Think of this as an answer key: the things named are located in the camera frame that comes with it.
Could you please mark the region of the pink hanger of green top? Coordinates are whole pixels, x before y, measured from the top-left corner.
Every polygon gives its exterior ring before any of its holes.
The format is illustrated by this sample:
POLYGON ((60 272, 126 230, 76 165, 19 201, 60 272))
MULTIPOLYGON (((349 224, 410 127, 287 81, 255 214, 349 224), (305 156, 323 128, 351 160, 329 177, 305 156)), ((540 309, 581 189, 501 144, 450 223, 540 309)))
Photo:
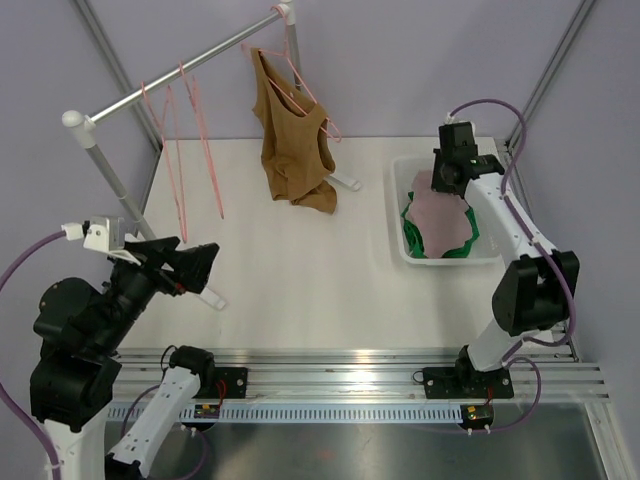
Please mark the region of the pink hanger of green top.
POLYGON ((179 122, 175 103, 175 96, 170 86, 165 89, 165 100, 162 112, 158 115, 150 99, 149 89, 143 82, 140 83, 142 98, 144 104, 151 115, 151 120, 156 127, 162 142, 162 157, 164 158, 166 170, 168 173, 171 193, 174 200, 176 215, 179 224, 180 237, 183 242, 188 240, 188 224, 186 213, 186 199, 183 177, 182 155, 179 145, 179 122), (166 126, 170 124, 173 127, 174 140, 176 141, 176 154, 172 157, 168 150, 168 139, 166 136, 166 126))

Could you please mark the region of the pink hanger of mauve top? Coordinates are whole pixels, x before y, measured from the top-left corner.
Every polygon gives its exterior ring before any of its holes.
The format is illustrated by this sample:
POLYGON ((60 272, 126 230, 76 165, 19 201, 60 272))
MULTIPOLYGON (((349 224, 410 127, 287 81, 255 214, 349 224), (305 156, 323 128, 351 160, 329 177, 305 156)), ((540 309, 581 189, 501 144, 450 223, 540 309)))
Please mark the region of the pink hanger of mauve top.
POLYGON ((215 163, 213 160, 211 147, 209 144, 209 132, 207 128, 205 113, 201 103, 199 84, 197 82, 197 78, 194 75, 192 75, 191 77, 187 75, 186 69, 184 68, 184 65, 182 63, 179 64, 179 72, 180 72, 180 77, 183 80, 185 89, 187 91, 189 102, 191 104, 194 117, 196 120, 196 124, 198 127, 199 138, 203 148, 203 153, 205 155, 205 161, 206 161, 206 165, 209 173, 209 178, 212 184, 218 213, 219 213, 220 219, 223 220, 225 218, 224 206, 223 206, 222 196, 220 192, 218 177, 216 174, 215 163))

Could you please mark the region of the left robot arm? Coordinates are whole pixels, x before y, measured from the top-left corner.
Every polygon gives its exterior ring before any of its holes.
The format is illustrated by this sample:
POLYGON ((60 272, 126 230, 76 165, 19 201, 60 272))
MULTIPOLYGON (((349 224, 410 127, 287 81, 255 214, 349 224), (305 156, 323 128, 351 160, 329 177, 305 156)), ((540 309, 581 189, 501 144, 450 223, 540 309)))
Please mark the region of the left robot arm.
POLYGON ((104 289, 72 277, 43 294, 34 324, 43 344, 30 378, 30 403, 50 444, 52 478, 147 478, 180 410, 214 390, 213 355, 178 348, 142 416, 115 447, 104 449, 108 407, 122 368, 118 347, 155 295, 201 293, 219 252, 216 243, 184 250, 179 243, 176 237, 114 245, 86 238, 85 248, 113 263, 104 289))

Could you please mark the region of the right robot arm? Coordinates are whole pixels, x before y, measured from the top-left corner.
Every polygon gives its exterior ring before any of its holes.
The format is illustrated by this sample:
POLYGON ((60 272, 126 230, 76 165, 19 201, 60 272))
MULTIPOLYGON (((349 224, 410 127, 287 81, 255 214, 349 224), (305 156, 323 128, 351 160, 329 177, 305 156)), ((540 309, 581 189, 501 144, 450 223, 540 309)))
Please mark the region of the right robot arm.
POLYGON ((542 332, 566 323, 556 340, 569 342, 576 324, 574 294, 580 263, 562 252, 535 226, 507 184, 507 172, 493 155, 476 147, 435 149, 432 188, 465 200, 489 227, 505 272, 491 298, 492 318, 484 331, 461 348, 451 367, 426 368, 430 399, 510 399, 509 374, 525 344, 544 345, 542 332))

